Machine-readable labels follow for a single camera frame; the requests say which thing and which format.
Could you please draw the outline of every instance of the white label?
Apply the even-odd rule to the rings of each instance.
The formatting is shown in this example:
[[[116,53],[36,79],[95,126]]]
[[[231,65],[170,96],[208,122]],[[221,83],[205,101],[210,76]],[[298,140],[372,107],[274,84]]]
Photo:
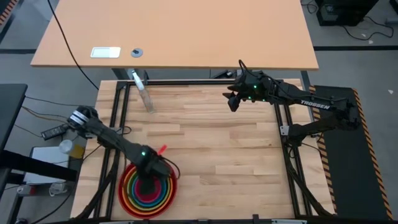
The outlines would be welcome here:
[[[118,58],[120,47],[93,47],[91,58]]]

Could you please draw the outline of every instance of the red ring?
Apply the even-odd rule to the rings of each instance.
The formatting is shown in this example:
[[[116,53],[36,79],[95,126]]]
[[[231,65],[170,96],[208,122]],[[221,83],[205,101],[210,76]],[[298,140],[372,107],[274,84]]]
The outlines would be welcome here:
[[[143,203],[152,203],[154,202],[160,195],[162,191],[162,184],[158,178],[155,178],[155,192],[149,195],[142,195],[139,193],[139,189],[142,185],[142,180],[138,179],[136,183],[136,187],[134,187],[134,193],[137,198]]]

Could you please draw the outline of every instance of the wooden table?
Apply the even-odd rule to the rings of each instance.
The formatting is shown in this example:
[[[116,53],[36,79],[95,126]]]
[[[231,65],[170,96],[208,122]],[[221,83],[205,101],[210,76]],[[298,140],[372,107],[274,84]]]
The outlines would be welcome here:
[[[285,82],[301,87],[300,80]],[[109,124],[116,81],[102,81],[96,109],[104,124]],[[146,112],[136,87],[129,95],[126,126],[130,141],[158,149],[168,146],[164,156],[181,169],[178,191],[172,206],[155,219],[233,219],[293,218],[287,174],[275,118],[268,103],[241,103],[230,112],[225,85],[179,85],[147,87],[156,112]],[[308,123],[308,108],[290,107],[294,123]],[[116,124],[119,124],[120,112]],[[316,147],[315,139],[305,143]],[[86,154],[97,147],[89,140]],[[330,193],[319,152],[299,147],[307,186],[318,201],[333,212]],[[78,215],[95,193],[103,161],[100,148],[87,158],[81,168],[71,217]],[[123,172],[121,156],[118,177]],[[303,211],[303,203],[298,194]],[[104,215],[107,193],[103,197]],[[112,220],[131,220],[114,198]]]
[[[55,13],[82,67],[318,68],[298,0],[61,0]],[[121,54],[91,58],[93,47]],[[31,65],[76,66],[54,19]]]

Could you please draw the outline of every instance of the stacking rings toy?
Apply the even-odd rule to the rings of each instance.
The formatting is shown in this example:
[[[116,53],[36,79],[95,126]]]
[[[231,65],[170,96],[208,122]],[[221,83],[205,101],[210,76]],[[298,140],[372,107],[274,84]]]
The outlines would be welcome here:
[[[174,171],[170,177],[154,177],[155,190],[148,195],[140,194],[142,181],[138,179],[137,169],[130,164],[119,181],[118,197],[122,208],[128,214],[142,219],[154,218],[165,212],[172,204],[177,191],[177,178]]]

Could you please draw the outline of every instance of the red object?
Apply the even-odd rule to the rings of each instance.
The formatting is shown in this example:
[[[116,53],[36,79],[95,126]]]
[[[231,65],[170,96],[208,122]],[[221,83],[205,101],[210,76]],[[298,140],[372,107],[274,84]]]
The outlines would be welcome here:
[[[163,153],[164,151],[166,151],[166,149],[167,149],[167,146],[166,146],[166,145],[163,145],[163,146],[159,149],[159,151],[157,152],[157,154],[158,154],[158,155],[162,155],[162,153]]]
[[[137,198],[144,203],[154,202],[160,195],[162,190],[162,184],[158,179],[155,179],[155,192],[149,195],[142,195],[139,193],[139,189],[141,188],[142,181],[140,179],[137,180],[136,187],[134,188],[134,193],[137,195]]]

